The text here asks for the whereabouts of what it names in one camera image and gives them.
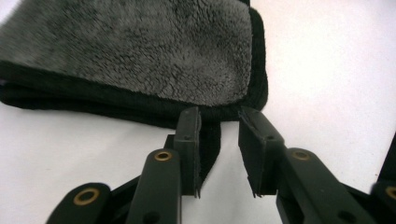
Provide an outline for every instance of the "clamp jaw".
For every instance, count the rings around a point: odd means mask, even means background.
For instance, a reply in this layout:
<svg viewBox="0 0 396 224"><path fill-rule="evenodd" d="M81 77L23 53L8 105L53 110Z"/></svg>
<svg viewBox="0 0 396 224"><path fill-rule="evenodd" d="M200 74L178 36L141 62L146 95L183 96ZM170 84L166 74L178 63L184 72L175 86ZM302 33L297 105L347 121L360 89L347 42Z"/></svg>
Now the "clamp jaw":
<svg viewBox="0 0 396 224"><path fill-rule="evenodd" d="M260 112L240 111L239 141L253 194L275 195L283 223L395 223L396 183L378 182L370 195L340 183L311 151L286 149Z"/></svg>
<svg viewBox="0 0 396 224"><path fill-rule="evenodd" d="M395 182L362 193L340 183L313 152L287 149L260 111L242 107L239 117L238 145L253 195L276 195L283 223L395 223ZM141 176L114 190L101 183L73 189L48 223L181 223L181 195L200 196L200 131L198 107L186 109L176 134L148 155Z"/></svg>

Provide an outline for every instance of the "white surface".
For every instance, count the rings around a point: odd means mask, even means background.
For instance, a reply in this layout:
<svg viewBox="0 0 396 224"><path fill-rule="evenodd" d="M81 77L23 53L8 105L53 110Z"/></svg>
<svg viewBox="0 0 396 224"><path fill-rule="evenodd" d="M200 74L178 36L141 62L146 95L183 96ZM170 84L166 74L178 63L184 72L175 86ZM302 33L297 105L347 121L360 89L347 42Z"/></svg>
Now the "white surface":
<svg viewBox="0 0 396 224"><path fill-rule="evenodd" d="M15 5L0 1L0 19ZM288 147L315 152L340 181L370 190L396 129L396 2L259 1L269 102L263 113ZM165 130L65 111L0 104L0 223L44 223L88 182L115 188L140 175ZM183 197L183 223L280 223L275 198L253 199L237 146L222 149L202 199Z"/></svg>

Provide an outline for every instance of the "brass rivet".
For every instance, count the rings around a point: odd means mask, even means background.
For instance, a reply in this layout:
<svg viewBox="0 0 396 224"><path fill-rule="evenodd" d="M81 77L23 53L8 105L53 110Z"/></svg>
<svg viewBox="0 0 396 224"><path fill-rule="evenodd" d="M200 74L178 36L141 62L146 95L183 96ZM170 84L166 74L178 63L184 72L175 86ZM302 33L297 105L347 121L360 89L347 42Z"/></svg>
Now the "brass rivet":
<svg viewBox="0 0 396 224"><path fill-rule="evenodd" d="M172 154L167 151L161 151L155 154L154 158L157 161L169 161L172 158Z"/></svg>
<svg viewBox="0 0 396 224"><path fill-rule="evenodd" d="M385 191L390 198L396 200L396 187L387 187Z"/></svg>
<svg viewBox="0 0 396 224"><path fill-rule="evenodd" d="M309 161L311 157L304 151L293 151L292 156L300 161Z"/></svg>
<svg viewBox="0 0 396 224"><path fill-rule="evenodd" d="M88 199L84 199L82 196L84 194L87 194L87 193L91 193L92 196L90 198L88 198ZM81 205L81 206L82 205L87 205L87 204L92 203L93 201L95 201L98 197L99 197L99 189L87 188L87 189L84 189L84 190L80 191L76 195L76 197L73 200L73 203L75 205Z"/></svg>

